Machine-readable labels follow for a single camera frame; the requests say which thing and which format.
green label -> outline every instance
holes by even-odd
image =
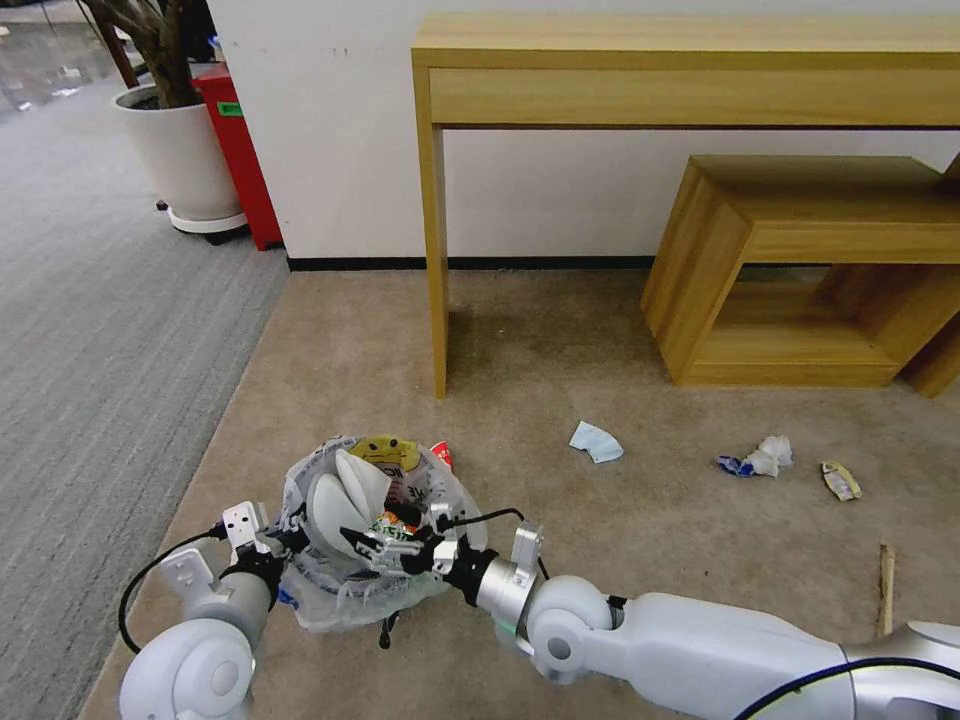
[[[243,117],[240,103],[217,103],[217,110],[223,117]]]

white wall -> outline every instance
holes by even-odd
[[[410,44],[428,10],[956,12],[956,0],[209,0],[292,258],[423,255]],[[653,254],[686,158],[908,154],[960,133],[454,131],[458,255]]]

wooden stool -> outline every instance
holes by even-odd
[[[678,385],[885,385],[960,312],[960,196],[897,157],[692,157],[641,306]],[[831,264],[819,283],[748,263]]]

table drawer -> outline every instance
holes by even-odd
[[[441,125],[960,127],[960,69],[431,68]]]

beige carpet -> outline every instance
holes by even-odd
[[[554,574],[627,596],[660,590],[775,612],[861,641],[877,606],[878,545],[898,550],[896,618],[960,624],[960,388],[930,401],[882,390],[673,387],[637,322],[637,272],[452,273],[450,395],[431,394],[422,273],[292,277],[171,526],[208,527],[241,499],[279,506],[286,468],[338,433],[447,439],[481,508],[546,523]],[[567,447],[578,420],[625,456]],[[793,441],[781,479],[734,479],[711,459],[768,433]],[[845,463],[865,497],[840,504],[817,463]],[[491,528],[509,551],[510,520]],[[152,578],[142,641],[177,622]],[[553,687],[504,652],[489,619],[450,591],[406,613],[393,649],[375,628],[311,636],[278,607],[254,718],[666,718],[624,684]],[[115,716],[130,660],[115,649],[84,717]]]

